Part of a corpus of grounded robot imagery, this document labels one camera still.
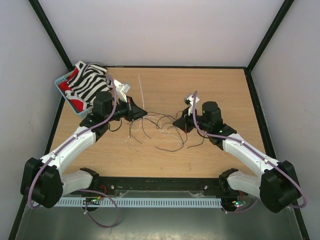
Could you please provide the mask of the white zip tie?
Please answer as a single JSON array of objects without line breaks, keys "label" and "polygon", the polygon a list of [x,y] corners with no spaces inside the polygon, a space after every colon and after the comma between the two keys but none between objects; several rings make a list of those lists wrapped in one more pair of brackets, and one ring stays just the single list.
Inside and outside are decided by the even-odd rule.
[{"label": "white zip tie", "polygon": [[138,82],[139,82],[139,89],[140,89],[140,93],[141,93],[142,109],[145,110],[145,100],[144,100],[141,77],[140,77],[140,74],[138,74],[137,76],[138,76]]}]

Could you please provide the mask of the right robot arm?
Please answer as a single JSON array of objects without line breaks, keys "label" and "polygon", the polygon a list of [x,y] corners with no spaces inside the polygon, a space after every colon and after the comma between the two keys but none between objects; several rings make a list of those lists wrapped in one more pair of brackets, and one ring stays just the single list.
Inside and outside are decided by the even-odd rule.
[{"label": "right robot arm", "polygon": [[202,114],[198,115],[198,98],[187,97],[187,107],[173,125],[186,134],[196,129],[199,134],[222,151],[231,154],[245,164],[254,175],[248,175],[236,168],[224,171],[218,177],[218,188],[229,195],[233,191],[250,194],[262,201],[273,213],[293,204],[303,196],[294,166],[280,162],[249,144],[237,131],[224,123],[221,109],[215,101],[202,104]]}]

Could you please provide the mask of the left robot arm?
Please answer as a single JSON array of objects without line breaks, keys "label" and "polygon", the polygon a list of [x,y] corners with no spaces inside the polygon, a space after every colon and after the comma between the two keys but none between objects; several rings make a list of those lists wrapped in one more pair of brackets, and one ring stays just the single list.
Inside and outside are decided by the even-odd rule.
[{"label": "left robot arm", "polygon": [[92,112],[67,140],[40,159],[30,158],[24,166],[20,192],[30,208],[52,208],[62,196],[84,189],[89,194],[100,188],[99,174],[87,167],[65,174],[67,167],[85,149],[97,142],[110,128],[110,121],[141,119],[148,113],[132,97],[116,100],[108,91],[99,92]]}]

